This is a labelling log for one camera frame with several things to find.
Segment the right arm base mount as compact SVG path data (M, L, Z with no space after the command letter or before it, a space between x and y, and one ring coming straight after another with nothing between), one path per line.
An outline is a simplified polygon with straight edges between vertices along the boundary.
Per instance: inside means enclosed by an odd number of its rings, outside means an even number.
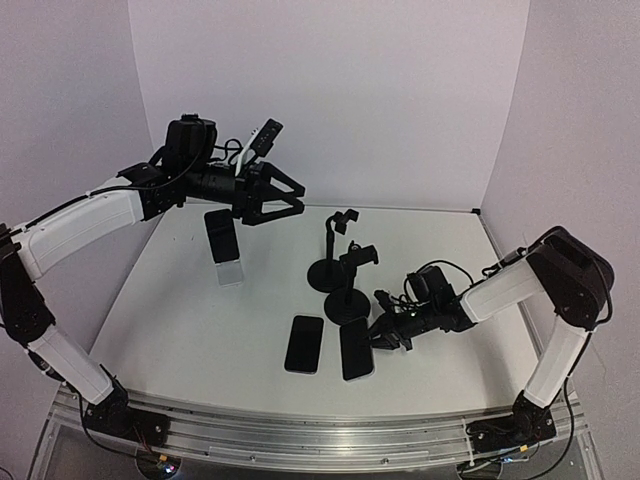
M466 427L473 450L476 453L488 453L530 447L555 438L557 431L550 408L551 403L540 407L528 400L524 391L521 391L509 414L477 420Z

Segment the clear acrylic phone stand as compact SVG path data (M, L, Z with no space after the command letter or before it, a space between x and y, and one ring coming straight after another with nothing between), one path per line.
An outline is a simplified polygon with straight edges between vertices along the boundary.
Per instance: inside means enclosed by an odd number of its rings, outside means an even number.
M240 259L215 264L218 284L221 287L240 285L244 281L244 272Z

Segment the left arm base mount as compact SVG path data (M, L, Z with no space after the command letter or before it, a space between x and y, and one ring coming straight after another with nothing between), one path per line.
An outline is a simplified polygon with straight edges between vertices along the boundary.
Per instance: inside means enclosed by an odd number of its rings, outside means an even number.
M104 400L88 404L82 424L93 432L161 447L167 440L170 420L167 415L130 406L128 392L115 383Z

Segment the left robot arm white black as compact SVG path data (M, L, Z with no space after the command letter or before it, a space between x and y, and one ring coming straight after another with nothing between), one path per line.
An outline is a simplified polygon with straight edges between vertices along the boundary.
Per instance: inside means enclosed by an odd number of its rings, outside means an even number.
M127 434L135 420L119 400L124 390L90 354L119 290L170 211L201 203L248 227L300 215L302 184L273 164L283 130L267 119L229 142L214 121L184 114L151 155L134 161L120 150L49 211L10 205L1 227L2 367L18 366L26 392L68 387L96 405L110 433Z

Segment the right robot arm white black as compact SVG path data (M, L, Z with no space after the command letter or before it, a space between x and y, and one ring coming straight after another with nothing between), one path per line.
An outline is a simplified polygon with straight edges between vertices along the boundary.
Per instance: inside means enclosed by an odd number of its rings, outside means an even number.
M403 298L376 291L382 313L369 327L369 343L409 350L414 338L434 330L462 333L506 310L546 306L548 338L519 395L537 409L552 403L591 336L613 316L611 263L563 226L497 260L462 291L444 264L434 260L407 274Z

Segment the black phone stand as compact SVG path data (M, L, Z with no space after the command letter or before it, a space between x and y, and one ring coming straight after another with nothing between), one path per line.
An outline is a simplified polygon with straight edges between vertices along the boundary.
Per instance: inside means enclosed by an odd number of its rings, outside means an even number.
M344 235L347 224L356 222L359 213L353 209L336 211L325 221L325 256L314 262L307 271L307 282L316 291L331 293L346 285L346 274L341 264L334 258L335 236Z
M324 312L331 322L342 326L357 318L367 318L371 312L371 303L362 291L355 288L355 279L359 267L379 263L378 252L374 245L361 246L352 241L347 252L339 257L339 263L346 283L326 297Z

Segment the black phone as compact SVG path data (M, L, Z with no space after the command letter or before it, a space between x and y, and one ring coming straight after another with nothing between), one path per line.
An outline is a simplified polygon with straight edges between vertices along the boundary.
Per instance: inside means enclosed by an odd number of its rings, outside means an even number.
M339 328L342 378L353 381L374 371L372 347L366 317L357 318Z
M216 264L240 259L240 251L232 212L228 209L204 214L206 233Z
M315 374L318 370L324 320L321 317L297 315L289 335L284 369L291 373Z

